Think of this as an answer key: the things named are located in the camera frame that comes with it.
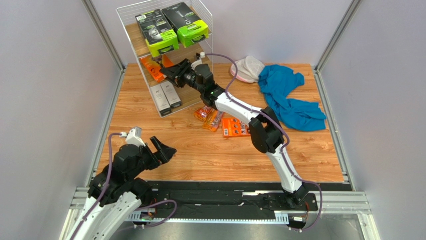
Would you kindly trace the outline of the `orange clear razor blister pack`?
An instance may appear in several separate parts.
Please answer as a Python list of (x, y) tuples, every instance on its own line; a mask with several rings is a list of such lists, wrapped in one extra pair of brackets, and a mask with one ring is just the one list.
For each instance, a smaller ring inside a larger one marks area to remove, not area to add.
[(209, 130), (213, 133), (215, 133), (221, 122), (222, 122), (222, 118), (224, 116), (224, 112), (222, 111), (217, 111), (217, 110), (213, 110), (208, 116), (206, 121), (204, 122), (202, 128), (205, 130)]

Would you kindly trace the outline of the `black green razor box small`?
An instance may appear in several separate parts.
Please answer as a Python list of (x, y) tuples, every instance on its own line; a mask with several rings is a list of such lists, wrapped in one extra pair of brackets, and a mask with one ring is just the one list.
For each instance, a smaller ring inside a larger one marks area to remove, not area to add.
[(184, 48), (209, 38), (208, 25), (185, 2), (179, 2), (161, 11)]

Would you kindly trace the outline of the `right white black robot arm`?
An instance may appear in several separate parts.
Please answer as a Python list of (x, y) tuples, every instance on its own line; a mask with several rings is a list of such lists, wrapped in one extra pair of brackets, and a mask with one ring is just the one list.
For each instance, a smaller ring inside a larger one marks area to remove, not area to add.
[(266, 154), (272, 162), (288, 204), (296, 206), (305, 201), (309, 191), (291, 162), (286, 147), (289, 143), (288, 136), (283, 133), (279, 120), (270, 107), (261, 109), (240, 102), (215, 82), (208, 64), (191, 63), (185, 59), (171, 67), (162, 66), (160, 72), (176, 87), (189, 86), (198, 91), (206, 106), (246, 124), (254, 147)]

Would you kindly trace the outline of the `orange razor cartridge pack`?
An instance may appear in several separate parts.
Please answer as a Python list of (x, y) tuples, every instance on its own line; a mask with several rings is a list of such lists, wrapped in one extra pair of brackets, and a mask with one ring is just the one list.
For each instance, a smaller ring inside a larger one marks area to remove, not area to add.
[(222, 136), (224, 138), (249, 137), (249, 126), (237, 118), (223, 118), (221, 120)]

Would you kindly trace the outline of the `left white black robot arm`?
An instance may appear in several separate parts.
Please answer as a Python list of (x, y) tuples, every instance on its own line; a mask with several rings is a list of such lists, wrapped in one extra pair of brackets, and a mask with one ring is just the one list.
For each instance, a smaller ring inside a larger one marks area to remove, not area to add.
[(157, 152), (152, 152), (137, 135), (121, 132), (123, 145), (116, 154), (109, 154), (109, 164), (90, 183), (88, 197), (76, 224), (66, 237), (68, 240), (109, 240), (134, 211), (154, 209), (173, 204), (165, 219), (154, 224), (141, 224), (153, 228), (167, 222), (177, 211), (178, 203), (167, 199), (154, 202), (152, 186), (139, 178), (139, 174), (168, 163), (177, 153), (175, 148), (151, 137)]

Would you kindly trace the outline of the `black green razor box large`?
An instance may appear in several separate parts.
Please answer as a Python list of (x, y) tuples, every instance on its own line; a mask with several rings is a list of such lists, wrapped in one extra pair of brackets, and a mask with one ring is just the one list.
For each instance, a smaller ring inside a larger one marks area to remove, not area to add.
[(160, 9), (136, 15), (135, 19), (152, 57), (179, 50), (178, 36)]

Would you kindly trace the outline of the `orange Gillette Fusion razor box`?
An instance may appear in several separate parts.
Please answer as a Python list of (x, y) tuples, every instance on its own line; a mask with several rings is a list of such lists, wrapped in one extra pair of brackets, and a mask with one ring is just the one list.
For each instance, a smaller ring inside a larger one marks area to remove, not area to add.
[[(152, 56), (140, 58), (139, 61), (157, 83), (161, 83), (165, 80), (164, 75), (160, 72), (161, 66)], [(161, 62), (165, 68), (172, 67), (174, 65), (166, 55), (162, 56), (159, 62)]]

